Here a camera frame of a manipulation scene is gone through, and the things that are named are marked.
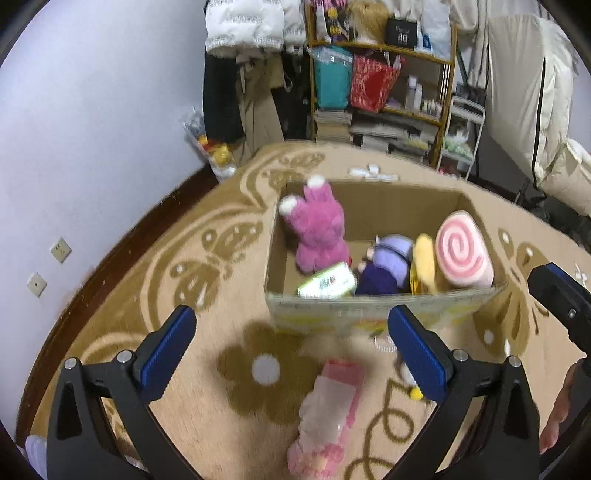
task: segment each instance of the wall socket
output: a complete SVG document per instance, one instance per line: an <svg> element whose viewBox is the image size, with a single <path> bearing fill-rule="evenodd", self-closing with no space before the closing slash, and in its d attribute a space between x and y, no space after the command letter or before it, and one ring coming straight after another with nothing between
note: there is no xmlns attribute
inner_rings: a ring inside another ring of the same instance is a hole
<svg viewBox="0 0 591 480"><path fill-rule="evenodd" d="M47 287L47 282L36 272L32 274L27 281L27 288L38 298L43 293L43 290L45 290L45 287Z"/></svg>
<svg viewBox="0 0 591 480"><path fill-rule="evenodd" d="M72 253L70 245L66 243L63 237L60 237L53 247L51 247L50 251L59 263L64 263L66 258L68 258L68 255Z"/></svg>

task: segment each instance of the white plush ear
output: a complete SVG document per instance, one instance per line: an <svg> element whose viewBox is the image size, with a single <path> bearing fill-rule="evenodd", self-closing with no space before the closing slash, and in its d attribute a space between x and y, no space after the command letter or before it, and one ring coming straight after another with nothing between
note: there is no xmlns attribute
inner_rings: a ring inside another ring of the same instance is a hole
<svg viewBox="0 0 591 480"><path fill-rule="evenodd" d="M319 189L324 185L325 179L322 175L312 175L306 185L311 189Z"/></svg>
<svg viewBox="0 0 591 480"><path fill-rule="evenodd" d="M295 195L288 195L279 202L279 213L281 216L290 215L297 205L297 197Z"/></svg>

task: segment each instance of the black box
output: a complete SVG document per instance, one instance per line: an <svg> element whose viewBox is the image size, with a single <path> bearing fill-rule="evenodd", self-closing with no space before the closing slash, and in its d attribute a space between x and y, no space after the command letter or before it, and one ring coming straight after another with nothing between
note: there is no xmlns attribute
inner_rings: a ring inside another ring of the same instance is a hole
<svg viewBox="0 0 591 480"><path fill-rule="evenodd" d="M386 43L396 47L413 49L417 46L417 23L394 17L388 18Z"/></svg>

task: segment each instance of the white jacket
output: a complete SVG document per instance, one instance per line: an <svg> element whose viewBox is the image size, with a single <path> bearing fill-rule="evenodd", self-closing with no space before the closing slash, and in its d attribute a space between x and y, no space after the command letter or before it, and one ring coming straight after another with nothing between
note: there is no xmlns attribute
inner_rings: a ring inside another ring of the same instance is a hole
<svg viewBox="0 0 591 480"><path fill-rule="evenodd" d="M260 56L306 41L301 0L210 0L207 52L216 57Z"/></svg>

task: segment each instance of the human hand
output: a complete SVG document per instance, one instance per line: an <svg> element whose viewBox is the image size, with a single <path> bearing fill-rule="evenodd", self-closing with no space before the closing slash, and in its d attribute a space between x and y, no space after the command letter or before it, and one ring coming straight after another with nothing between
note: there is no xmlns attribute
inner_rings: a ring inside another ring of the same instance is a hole
<svg viewBox="0 0 591 480"><path fill-rule="evenodd" d="M574 373L577 370L578 363L569 368L564 379L564 385L556 397L554 408L548 418L548 423L540 435L540 454L552 448L558 442L560 435L560 424L566 420L570 411L570 390L573 386Z"/></svg>

